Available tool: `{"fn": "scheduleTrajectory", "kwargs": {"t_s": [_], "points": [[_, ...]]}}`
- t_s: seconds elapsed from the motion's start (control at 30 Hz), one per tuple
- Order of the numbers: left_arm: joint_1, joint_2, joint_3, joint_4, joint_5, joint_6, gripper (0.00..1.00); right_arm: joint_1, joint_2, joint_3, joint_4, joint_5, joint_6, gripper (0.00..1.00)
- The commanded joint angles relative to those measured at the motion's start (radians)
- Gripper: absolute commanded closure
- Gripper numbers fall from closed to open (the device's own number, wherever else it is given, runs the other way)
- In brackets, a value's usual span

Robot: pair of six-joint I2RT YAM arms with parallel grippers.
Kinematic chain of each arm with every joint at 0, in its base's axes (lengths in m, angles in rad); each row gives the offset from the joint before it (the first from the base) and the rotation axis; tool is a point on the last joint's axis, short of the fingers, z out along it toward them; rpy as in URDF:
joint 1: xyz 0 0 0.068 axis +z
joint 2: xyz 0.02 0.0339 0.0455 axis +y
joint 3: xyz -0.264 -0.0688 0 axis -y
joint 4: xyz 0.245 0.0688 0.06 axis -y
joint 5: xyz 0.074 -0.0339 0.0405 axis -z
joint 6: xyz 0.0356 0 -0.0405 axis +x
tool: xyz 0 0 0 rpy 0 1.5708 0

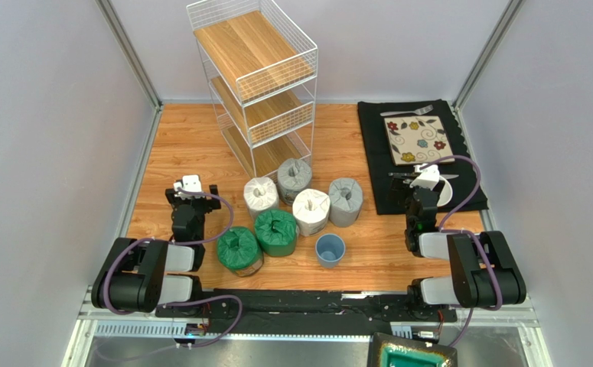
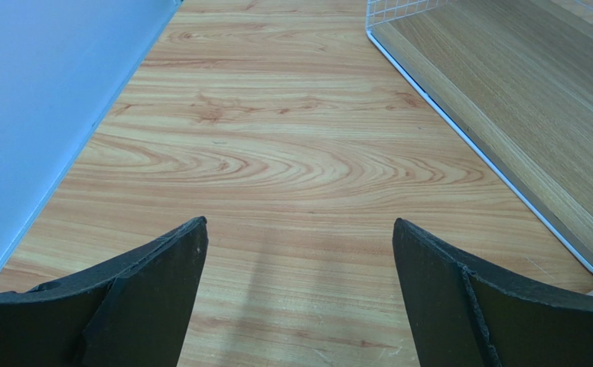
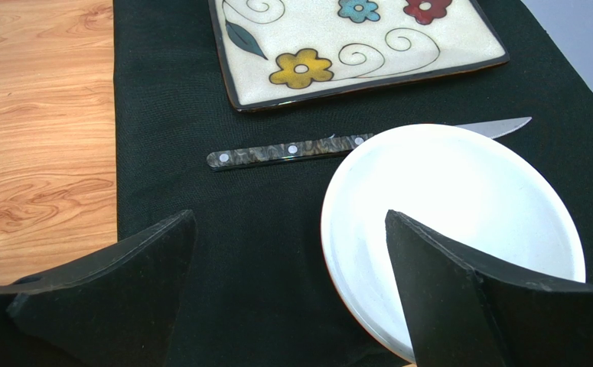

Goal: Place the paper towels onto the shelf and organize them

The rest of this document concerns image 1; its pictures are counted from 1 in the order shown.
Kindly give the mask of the green toilet paper roll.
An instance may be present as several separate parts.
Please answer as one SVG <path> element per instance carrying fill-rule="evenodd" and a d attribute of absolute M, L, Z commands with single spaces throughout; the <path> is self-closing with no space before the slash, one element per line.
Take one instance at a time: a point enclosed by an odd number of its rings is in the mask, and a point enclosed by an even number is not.
<path fill-rule="evenodd" d="M 255 274 L 264 264 L 254 233 L 242 226 L 231 227 L 218 238 L 217 257 L 221 265 L 239 277 Z"/>
<path fill-rule="evenodd" d="M 295 251 L 299 227 L 289 212 L 269 209 L 260 213 L 254 231 L 261 249 L 269 256 L 285 257 Z"/>

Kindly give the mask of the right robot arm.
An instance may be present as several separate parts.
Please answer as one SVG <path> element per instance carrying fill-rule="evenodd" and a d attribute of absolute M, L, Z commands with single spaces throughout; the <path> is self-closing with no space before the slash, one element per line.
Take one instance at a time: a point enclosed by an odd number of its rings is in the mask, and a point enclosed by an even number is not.
<path fill-rule="evenodd" d="M 391 173 L 389 196 L 406 212 L 406 248 L 416 257 L 447 261 L 449 276 L 415 279 L 414 298 L 430 306 L 497 310 L 521 304 L 526 284 L 504 234 L 441 229 L 437 202 L 444 184 L 418 174 Z"/>

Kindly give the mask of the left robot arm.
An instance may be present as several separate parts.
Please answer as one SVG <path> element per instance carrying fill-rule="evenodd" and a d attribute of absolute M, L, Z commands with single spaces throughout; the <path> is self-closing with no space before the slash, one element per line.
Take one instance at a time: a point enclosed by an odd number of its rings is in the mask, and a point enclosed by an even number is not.
<path fill-rule="evenodd" d="M 165 191 L 171 207 L 169 239 L 114 240 L 93 282 L 91 303 L 115 314 L 150 313 L 160 304 L 188 302 L 199 281 L 190 273 L 205 255 L 205 219 L 223 199 L 217 185 L 204 192 L 195 176 L 185 176 Z"/>

